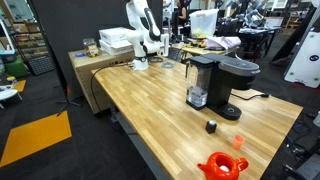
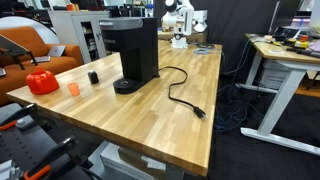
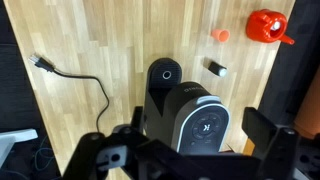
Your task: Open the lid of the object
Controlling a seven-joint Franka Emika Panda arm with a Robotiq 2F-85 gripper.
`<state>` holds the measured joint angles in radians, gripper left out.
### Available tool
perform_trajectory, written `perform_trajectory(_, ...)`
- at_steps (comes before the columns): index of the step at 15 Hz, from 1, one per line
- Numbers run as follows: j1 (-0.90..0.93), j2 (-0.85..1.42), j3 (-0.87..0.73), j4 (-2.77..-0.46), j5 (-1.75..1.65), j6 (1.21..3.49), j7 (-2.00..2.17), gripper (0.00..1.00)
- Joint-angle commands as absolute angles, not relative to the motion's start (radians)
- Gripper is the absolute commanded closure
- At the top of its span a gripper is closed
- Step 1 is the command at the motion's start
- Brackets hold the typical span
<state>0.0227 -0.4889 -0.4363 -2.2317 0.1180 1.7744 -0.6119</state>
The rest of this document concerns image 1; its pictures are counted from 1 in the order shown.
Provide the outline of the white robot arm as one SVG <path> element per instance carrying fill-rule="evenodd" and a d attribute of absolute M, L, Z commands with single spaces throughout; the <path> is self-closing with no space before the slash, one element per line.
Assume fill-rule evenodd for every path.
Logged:
<path fill-rule="evenodd" d="M 146 56 L 148 54 L 156 53 L 160 56 L 169 54 L 169 35 L 160 32 L 147 0 L 128 0 L 126 12 L 129 24 L 133 27 L 133 30 L 126 35 L 135 54 L 132 69 L 147 70 L 149 65 Z"/>

